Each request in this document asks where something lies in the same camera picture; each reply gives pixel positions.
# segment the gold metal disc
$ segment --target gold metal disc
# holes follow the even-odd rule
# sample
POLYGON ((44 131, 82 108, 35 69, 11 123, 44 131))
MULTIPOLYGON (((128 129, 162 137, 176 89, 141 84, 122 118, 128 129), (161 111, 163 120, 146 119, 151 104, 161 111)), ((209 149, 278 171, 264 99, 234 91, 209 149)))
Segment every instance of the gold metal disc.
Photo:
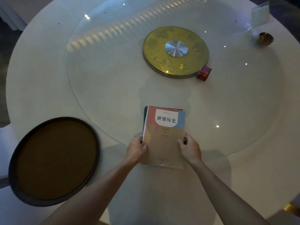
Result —
POLYGON ((143 56, 147 64, 157 73, 170 78, 189 78, 197 75, 207 64, 209 52, 205 42, 194 32, 182 27, 159 27, 144 40, 143 56), (168 41, 182 41, 188 48, 183 57, 172 57, 166 50, 168 41))

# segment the book cover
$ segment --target book cover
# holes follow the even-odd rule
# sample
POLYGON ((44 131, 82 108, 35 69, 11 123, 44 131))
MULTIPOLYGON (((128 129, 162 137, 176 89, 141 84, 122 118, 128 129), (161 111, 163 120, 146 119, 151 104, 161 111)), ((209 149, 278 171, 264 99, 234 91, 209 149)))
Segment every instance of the book cover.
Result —
POLYGON ((177 140, 184 138, 185 112, 147 106, 144 114, 143 143, 148 144, 148 154, 142 163, 183 169, 177 140))

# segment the silver center cap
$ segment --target silver center cap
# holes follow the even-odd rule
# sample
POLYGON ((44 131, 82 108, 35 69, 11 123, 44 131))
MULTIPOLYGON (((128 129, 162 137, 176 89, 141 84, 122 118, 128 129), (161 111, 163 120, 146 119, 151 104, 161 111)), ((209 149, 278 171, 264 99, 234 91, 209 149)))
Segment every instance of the silver center cap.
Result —
POLYGON ((175 58, 183 57, 188 52, 188 47, 179 40, 168 41, 165 45, 166 52, 175 58))

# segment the black tray rim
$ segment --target black tray rim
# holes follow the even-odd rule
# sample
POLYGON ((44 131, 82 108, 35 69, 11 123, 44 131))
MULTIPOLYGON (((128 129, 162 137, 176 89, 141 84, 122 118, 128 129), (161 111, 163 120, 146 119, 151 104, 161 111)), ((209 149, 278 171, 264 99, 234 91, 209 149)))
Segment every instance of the black tray rim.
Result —
POLYGON ((76 193, 78 193, 90 180, 90 178, 94 174, 96 167, 98 165, 98 162, 99 162, 100 148, 101 148, 100 137, 99 137, 97 131, 87 122, 85 122, 79 118, 76 118, 76 117, 56 117, 56 118, 47 120, 47 121, 37 125, 36 127, 34 127, 32 130, 30 130, 23 137, 23 139, 19 142, 16 149, 14 150, 13 155, 10 159, 9 167, 8 167, 8 179, 9 179, 10 187, 11 187, 13 193, 16 195, 16 197, 28 205, 37 206, 37 207, 48 207, 48 206, 60 204, 64 201, 68 200, 70 197, 72 197, 76 193), (28 141, 29 138, 31 138, 32 135, 34 135, 38 130, 45 127, 46 125, 49 125, 51 123, 55 123, 58 121, 75 121, 75 122, 78 122, 78 123, 86 126, 92 132, 92 134, 96 140, 96 150, 97 150, 96 160, 95 160, 92 170, 88 174, 87 178, 75 190, 73 190, 72 192, 70 192, 62 197, 59 197, 59 198, 56 198, 53 200, 39 200, 39 199, 36 199, 36 198, 33 198, 33 197, 27 195, 19 187, 18 180, 17 180, 17 163, 16 163, 16 161, 17 161, 17 158, 18 158, 24 144, 28 141))

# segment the person's left hand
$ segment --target person's left hand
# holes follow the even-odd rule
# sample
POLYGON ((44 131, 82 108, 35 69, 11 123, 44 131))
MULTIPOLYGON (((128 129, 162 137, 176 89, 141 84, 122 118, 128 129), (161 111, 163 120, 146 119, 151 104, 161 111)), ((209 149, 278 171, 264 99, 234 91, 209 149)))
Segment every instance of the person's left hand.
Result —
POLYGON ((142 147, 141 140, 143 136, 139 136, 137 138, 133 138, 126 151, 126 159, 128 159, 133 165, 137 165, 142 158, 145 156, 148 146, 144 145, 142 147))

